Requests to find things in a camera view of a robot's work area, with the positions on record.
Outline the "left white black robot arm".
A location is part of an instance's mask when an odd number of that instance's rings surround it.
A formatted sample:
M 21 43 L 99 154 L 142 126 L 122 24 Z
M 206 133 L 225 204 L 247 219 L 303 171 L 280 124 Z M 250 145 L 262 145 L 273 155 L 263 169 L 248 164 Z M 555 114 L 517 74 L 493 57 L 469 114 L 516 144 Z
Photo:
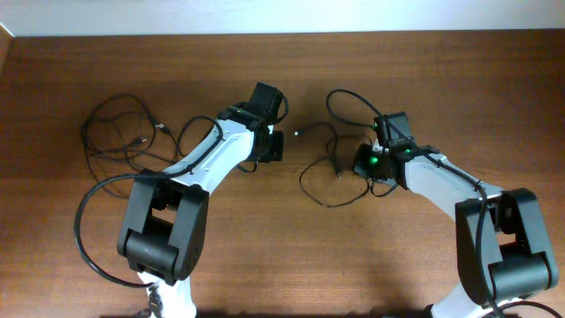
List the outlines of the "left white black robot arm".
M 248 101 L 218 114 L 199 145 L 164 170 L 164 180 L 143 173 L 134 181 L 117 251 L 146 290 L 140 317 L 197 314 L 190 275 L 203 250 L 210 196 L 240 163 L 282 159 L 283 133 L 274 127 L 288 105 L 282 91 L 260 82 Z

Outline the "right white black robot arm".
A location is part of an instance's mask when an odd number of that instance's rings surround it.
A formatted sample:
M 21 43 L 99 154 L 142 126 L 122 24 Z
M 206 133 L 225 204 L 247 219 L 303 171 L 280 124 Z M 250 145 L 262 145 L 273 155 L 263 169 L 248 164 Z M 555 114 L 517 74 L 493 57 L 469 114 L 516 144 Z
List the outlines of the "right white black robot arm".
M 379 115 L 376 142 L 358 148 L 354 171 L 421 195 L 456 225 L 459 282 L 421 317 L 503 317 L 554 288 L 559 270 L 537 195 L 505 190 L 459 169 L 438 149 L 420 147 L 405 113 Z

